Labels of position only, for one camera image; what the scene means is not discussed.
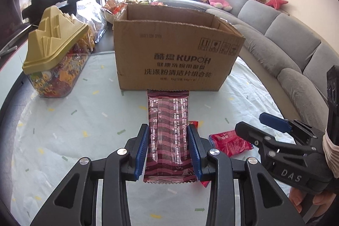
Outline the right human hand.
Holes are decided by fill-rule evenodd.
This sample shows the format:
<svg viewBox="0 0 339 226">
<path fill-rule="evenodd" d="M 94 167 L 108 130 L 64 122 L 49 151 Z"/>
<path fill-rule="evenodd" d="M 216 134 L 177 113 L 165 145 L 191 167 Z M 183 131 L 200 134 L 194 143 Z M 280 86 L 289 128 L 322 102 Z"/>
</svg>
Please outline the right human hand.
<svg viewBox="0 0 339 226">
<path fill-rule="evenodd" d="M 298 213 L 303 210 L 303 202 L 306 193 L 291 187 L 288 198 L 294 205 Z M 318 206 L 309 225 L 338 225 L 338 194 L 323 191 L 313 197 L 313 205 Z"/>
</svg>

